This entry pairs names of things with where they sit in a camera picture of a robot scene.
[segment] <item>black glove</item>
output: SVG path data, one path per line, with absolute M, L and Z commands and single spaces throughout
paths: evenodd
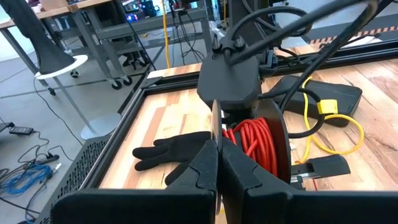
M 185 171 L 189 163 L 209 139 L 209 131 L 200 131 L 168 139 L 155 140 L 153 147 L 138 147 L 132 150 L 132 155 L 141 159 L 135 168 L 137 171 L 141 171 L 166 162 L 181 162 L 166 177 L 165 183 L 169 185 Z

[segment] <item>concrete floor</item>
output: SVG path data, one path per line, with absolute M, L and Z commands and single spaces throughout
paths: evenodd
M 188 32 L 191 32 L 192 27 L 187 27 Z M 161 30 L 151 32 L 143 40 L 154 38 L 163 38 Z M 79 40 L 67 40 L 67 43 L 72 43 L 70 47 L 78 47 L 81 43 Z M 302 39 L 287 39 L 284 41 L 284 47 L 293 47 L 295 45 L 303 45 L 305 42 Z M 182 45 L 183 51 L 187 51 L 188 45 Z M 147 49 L 151 58 L 159 51 L 160 48 Z M 198 40 L 195 44 L 195 49 L 206 55 L 205 43 L 203 40 Z M 169 46 L 170 61 L 174 67 L 183 65 L 181 58 L 181 50 L 179 44 Z M 37 63 L 35 54 L 29 54 L 33 62 Z M 197 63 L 192 53 L 185 57 L 185 64 Z M 108 62 L 112 74 L 116 71 Z M 157 69 L 167 68 L 165 60 L 165 50 L 160 57 L 155 61 Z M 108 113 L 115 113 L 122 105 L 123 101 L 132 90 L 132 86 L 123 86 L 121 90 L 113 90 L 111 85 L 104 80 L 101 70 L 92 58 L 84 65 L 79 67 L 78 72 L 80 76 L 76 79 L 71 78 L 68 74 L 59 76 L 60 81 L 66 86 L 67 91 L 80 107 L 83 114 L 88 119 L 93 119 Z M 125 68 L 126 74 L 134 72 L 132 67 Z M 0 62 L 0 118 L 6 122 L 13 122 L 17 126 L 25 126 L 34 128 L 40 131 L 43 138 L 48 138 L 50 144 L 43 147 L 40 152 L 47 152 L 47 149 L 56 145 L 61 145 L 69 157 L 75 158 L 81 146 L 76 139 L 69 133 L 65 125 L 57 119 L 54 114 L 47 108 L 43 100 L 37 95 L 33 86 L 34 76 L 29 69 L 24 65 L 19 58 L 6 60 Z M 51 96 L 47 90 L 43 89 L 38 81 L 36 87 L 39 94 L 42 95 L 49 103 L 51 108 L 62 117 L 73 133 L 80 138 L 80 131 L 84 127 L 84 123 L 72 108 L 71 104 L 65 98 L 65 95 L 57 89 L 53 80 L 47 80 L 49 85 L 55 88 L 57 95 Z M 37 134 L 30 136 L 16 136 L 8 133 L 7 130 L 0 133 L 0 169 L 9 168 L 14 169 L 20 164 L 17 163 L 18 158 L 35 144 L 40 144 L 42 141 L 38 140 Z M 60 182 L 64 173 L 70 166 L 71 162 L 62 154 L 61 150 L 54 150 L 53 153 L 60 155 L 57 162 L 49 164 L 55 167 L 59 162 L 62 163 L 58 173 L 48 182 L 47 189 L 44 190 L 34 201 L 30 209 L 41 211 L 47 200 L 52 195 L 55 187 Z M 34 158 L 34 152 L 28 153 L 23 159 L 30 160 Z M 24 194 L 17 197 L 10 197 L 2 194 L 7 200 L 10 200 L 18 205 L 25 207 L 39 188 L 39 184 L 31 187 Z M 18 223 L 24 220 L 25 211 L 8 205 L 0 201 L 0 217 L 1 223 Z

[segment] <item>caster wheel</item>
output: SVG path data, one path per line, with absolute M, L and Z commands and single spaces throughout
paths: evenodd
M 114 90 L 120 90 L 122 88 L 122 83 L 119 80 L 113 80 L 112 88 Z
M 50 94 L 51 94 L 52 96 L 55 96 L 55 95 L 56 95 L 56 93 L 55 93 L 55 91 L 54 91 L 53 88 L 49 87 L 47 90 L 50 92 Z
M 127 80 L 123 79 L 123 84 L 125 84 L 126 86 L 130 86 L 132 84 L 132 78 L 127 77 Z
M 77 78 L 77 77 L 79 77 L 79 73 L 78 73 L 77 71 L 71 71 L 71 72 L 70 72 L 70 76 L 71 76 L 72 78 Z

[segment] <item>cable bundle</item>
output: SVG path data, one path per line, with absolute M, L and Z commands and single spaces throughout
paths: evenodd
M 234 133 L 238 131 L 241 133 L 244 153 L 277 177 L 275 146 L 266 120 L 264 118 L 246 119 L 233 130 L 225 131 L 223 129 L 223 136 L 237 145 Z
M 10 178 L 5 184 L 2 184 L 1 188 L 4 189 L 7 194 L 20 195 L 37 182 L 43 182 L 51 173 L 52 169 L 50 166 L 32 165 L 28 170 L 22 173 L 16 173 L 14 177 Z M 26 183 L 23 184 L 22 187 L 18 187 L 18 185 L 25 181 Z

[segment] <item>cable clip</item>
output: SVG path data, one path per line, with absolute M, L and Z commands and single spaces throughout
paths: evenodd
M 337 100 L 321 100 L 317 108 L 319 114 L 338 114 Z

